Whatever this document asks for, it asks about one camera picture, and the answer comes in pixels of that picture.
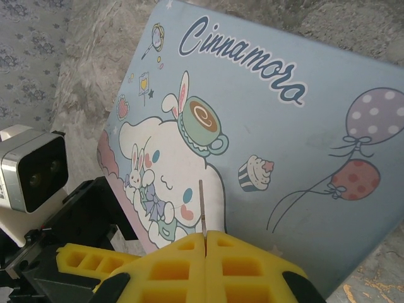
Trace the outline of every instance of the camera lens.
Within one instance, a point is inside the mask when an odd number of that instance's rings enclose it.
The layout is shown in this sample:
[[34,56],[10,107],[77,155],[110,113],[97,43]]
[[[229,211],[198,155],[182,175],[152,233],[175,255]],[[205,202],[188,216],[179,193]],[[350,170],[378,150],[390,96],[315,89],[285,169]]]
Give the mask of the camera lens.
[[53,161],[50,165],[50,171],[51,172],[58,172],[61,169],[61,163],[60,161]]
[[30,186],[37,187],[40,184],[40,174],[35,174],[30,178]]

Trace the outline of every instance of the square hole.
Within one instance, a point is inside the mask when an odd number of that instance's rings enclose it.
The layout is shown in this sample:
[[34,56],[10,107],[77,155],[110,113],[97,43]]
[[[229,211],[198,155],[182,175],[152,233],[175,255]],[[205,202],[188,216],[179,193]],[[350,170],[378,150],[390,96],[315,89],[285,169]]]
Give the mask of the square hole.
[[183,245],[178,247],[178,250],[180,251],[192,251],[195,248],[195,243],[194,242],[186,242],[183,243]]
[[189,262],[166,260],[157,262],[151,269],[151,280],[188,280]]
[[144,289],[141,303],[186,303],[187,290],[183,288],[171,289]]
[[227,303],[271,303],[268,287],[264,285],[226,285]]
[[102,259],[103,258],[100,257],[100,256],[91,255],[86,259],[86,261],[83,264],[82,268],[84,270],[96,270],[97,267],[100,265]]
[[228,257],[222,260],[223,276],[262,276],[261,265],[253,258]]
[[67,258],[66,264],[70,267],[78,267],[87,254],[84,252],[73,251]]
[[124,264],[124,261],[121,259],[116,259],[116,258],[108,258],[104,265],[102,266],[101,271],[103,273],[112,273],[114,270],[116,270],[118,267],[121,267]]
[[233,246],[233,244],[231,244],[230,242],[223,240],[223,239],[217,240],[217,245],[222,246],[222,247],[232,247]]

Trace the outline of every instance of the blue board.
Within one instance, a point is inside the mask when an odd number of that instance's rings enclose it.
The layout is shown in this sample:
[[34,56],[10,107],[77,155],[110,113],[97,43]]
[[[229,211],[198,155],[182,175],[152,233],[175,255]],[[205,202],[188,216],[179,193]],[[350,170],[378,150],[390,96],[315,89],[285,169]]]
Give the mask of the blue board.
[[98,161],[146,251],[206,224],[329,295],[403,219],[404,70],[160,1]]

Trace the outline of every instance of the purple polka dot balloon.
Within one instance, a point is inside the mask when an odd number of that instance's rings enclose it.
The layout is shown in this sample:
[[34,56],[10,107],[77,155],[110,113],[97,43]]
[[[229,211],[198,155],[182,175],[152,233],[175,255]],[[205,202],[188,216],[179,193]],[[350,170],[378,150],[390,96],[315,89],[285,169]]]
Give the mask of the purple polka dot balloon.
[[392,88],[368,90],[351,105],[346,126],[351,137],[370,137],[367,145],[389,140],[404,128],[404,93]]

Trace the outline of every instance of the cupcake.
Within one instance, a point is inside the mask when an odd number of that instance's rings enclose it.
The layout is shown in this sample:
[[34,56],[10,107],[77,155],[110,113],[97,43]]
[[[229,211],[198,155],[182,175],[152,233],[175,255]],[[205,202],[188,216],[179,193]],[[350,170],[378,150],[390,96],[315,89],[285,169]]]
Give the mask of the cupcake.
[[243,191],[264,191],[271,182],[273,162],[252,155],[239,169],[239,183]]

